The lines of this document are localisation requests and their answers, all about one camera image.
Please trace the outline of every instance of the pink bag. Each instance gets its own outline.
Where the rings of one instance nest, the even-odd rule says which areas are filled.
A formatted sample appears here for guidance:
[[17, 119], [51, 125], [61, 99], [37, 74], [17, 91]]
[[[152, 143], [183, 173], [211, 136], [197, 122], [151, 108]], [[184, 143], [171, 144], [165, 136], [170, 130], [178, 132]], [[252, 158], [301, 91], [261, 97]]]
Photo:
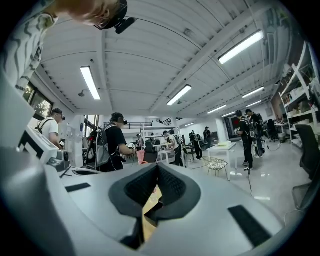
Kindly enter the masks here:
[[137, 156], [138, 156], [138, 163], [139, 165], [142, 165], [144, 158], [145, 158], [145, 150], [140, 150], [136, 152]]

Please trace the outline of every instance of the gold wire chair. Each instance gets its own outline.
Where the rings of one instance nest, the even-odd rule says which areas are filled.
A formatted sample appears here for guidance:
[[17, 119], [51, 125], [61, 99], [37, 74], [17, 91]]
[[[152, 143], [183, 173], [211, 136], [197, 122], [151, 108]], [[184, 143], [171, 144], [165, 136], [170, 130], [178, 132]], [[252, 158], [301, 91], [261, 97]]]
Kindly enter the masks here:
[[209, 157], [209, 156], [203, 156], [201, 160], [203, 160], [204, 164], [209, 168], [208, 175], [209, 175], [210, 170], [214, 170], [215, 176], [219, 177], [219, 171], [224, 168], [226, 178], [228, 179], [228, 174], [227, 174], [227, 169], [226, 169], [226, 166], [228, 165], [228, 163], [226, 161], [223, 161], [221, 159], [214, 158], [214, 157]]

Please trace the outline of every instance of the black fisheye border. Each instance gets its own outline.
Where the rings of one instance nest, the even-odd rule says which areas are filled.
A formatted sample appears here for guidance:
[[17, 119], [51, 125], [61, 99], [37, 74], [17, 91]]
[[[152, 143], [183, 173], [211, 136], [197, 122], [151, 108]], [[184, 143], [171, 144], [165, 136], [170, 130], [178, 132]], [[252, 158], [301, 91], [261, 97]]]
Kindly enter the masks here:
[[[15, 25], [19, 22], [21, 17], [25, 14], [26, 10], [29, 10], [37, 1], [27, 0], [20, 1], [5, 1], [2, 3], [2, 15], [0, 15], [1, 22], [1, 37], [0, 37], [0, 47], [2, 49], [4, 43], [6, 42], [11, 31], [14, 29]], [[304, 0], [303, 2], [295, 2], [292, 0], [280, 0], [283, 6], [291, 13], [292, 17], [296, 19], [297, 23], [301, 27], [303, 38], [306, 38], [312, 45], [315, 54], [318, 59], [320, 57], [320, 44], [319, 37], [317, 33], [317, 24], [319, 23], [319, 11], [317, 8], [317, 2], [312, 0]], [[0, 122], [0, 132], [1, 136], [4, 136], [6, 131], [2, 130]], [[312, 205], [306, 212], [300, 225], [294, 230], [287, 230], [287, 240], [284, 236], [279, 237], [279, 243], [276, 245], [272, 241], [267, 241], [261, 245], [261, 249], [264, 249], [264, 254], [260, 255], [285, 255], [292, 251], [308, 255], [318, 250], [318, 234], [317, 231], [320, 228], [320, 194], [317, 193]], [[2, 233], [5, 234], [2, 238], [2, 246], [7, 245], [10, 249], [11, 254], [15, 255], [24, 250], [24, 252], [31, 253], [32, 255], [42, 255], [42, 252], [32, 244], [29, 239], [22, 233], [20, 227], [8, 214], [7, 210], [4, 209], [4, 205], [0, 202], [1, 211], [1, 221]], [[12, 242], [15, 242], [18, 246], [11, 246]], [[278, 247], [277, 252], [273, 253], [272, 247]]]

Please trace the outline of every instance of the shoe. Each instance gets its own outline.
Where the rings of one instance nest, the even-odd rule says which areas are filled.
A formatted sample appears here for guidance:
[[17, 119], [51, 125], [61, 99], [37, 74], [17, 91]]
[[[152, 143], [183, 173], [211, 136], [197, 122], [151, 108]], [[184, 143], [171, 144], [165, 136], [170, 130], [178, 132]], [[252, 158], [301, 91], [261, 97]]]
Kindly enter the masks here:
[[248, 166], [248, 167], [244, 168], [243, 170], [244, 170], [245, 172], [248, 172], [248, 171], [252, 171], [253, 169], [254, 169], [253, 167], [250, 168], [250, 167]]

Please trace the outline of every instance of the head-mounted camera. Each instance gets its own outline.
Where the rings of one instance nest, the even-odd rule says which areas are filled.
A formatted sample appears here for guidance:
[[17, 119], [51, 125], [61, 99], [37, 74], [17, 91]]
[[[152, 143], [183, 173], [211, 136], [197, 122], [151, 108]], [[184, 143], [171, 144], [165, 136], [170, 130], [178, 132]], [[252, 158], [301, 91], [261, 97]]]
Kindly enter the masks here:
[[115, 32], [117, 34], [121, 34], [136, 22], [136, 19], [133, 17], [125, 19], [128, 11], [127, 0], [119, 0], [118, 5], [119, 6], [114, 17], [112, 19], [107, 18], [101, 24], [95, 25], [97, 29], [102, 31], [115, 28]]

